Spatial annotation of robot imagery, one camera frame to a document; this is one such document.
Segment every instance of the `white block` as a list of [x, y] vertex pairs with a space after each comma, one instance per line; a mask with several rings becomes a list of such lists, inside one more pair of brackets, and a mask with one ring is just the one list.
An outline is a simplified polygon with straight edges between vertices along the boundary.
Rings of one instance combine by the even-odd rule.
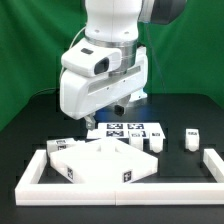
[[186, 129], [185, 148], [192, 152], [199, 149], [199, 131], [198, 129]]
[[163, 136], [160, 132], [156, 130], [149, 132], [149, 149], [155, 153], [163, 150]]
[[224, 184], [158, 183], [120, 185], [116, 205], [223, 204]]
[[205, 149], [203, 161], [218, 183], [224, 183], [224, 162], [214, 149]]
[[129, 145], [143, 151], [143, 137], [140, 130], [129, 131]]
[[47, 141], [48, 156], [50, 156], [50, 154], [52, 152], [67, 149], [67, 148], [73, 147], [77, 144], [78, 144], [78, 142], [76, 142], [73, 138], [49, 140], [49, 141]]
[[117, 139], [51, 153], [51, 166], [73, 183], [133, 182], [157, 172], [158, 159]]

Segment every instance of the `white cube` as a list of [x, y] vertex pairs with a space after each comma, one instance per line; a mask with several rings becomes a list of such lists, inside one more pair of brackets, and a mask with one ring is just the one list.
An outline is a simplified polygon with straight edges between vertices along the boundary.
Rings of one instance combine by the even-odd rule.
[[73, 147], [76, 144], [77, 142], [73, 138], [49, 140], [47, 141], [48, 156], [50, 156], [52, 152], [64, 150]]
[[159, 153], [163, 150], [163, 136], [160, 132], [150, 131], [149, 149], [155, 153]]
[[143, 137], [140, 130], [130, 130], [129, 134], [129, 145], [143, 151]]
[[199, 149], [199, 131], [198, 129], [186, 129], [185, 135], [185, 148], [192, 152]]

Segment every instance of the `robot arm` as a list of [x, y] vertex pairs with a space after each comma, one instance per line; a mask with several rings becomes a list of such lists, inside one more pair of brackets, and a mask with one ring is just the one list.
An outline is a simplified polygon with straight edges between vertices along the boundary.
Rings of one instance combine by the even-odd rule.
[[67, 69], [60, 83], [60, 106], [94, 129], [94, 113], [117, 102], [125, 108], [130, 95], [147, 81], [146, 49], [137, 48], [138, 21], [167, 24], [186, 0], [85, 0], [85, 37], [62, 56]]

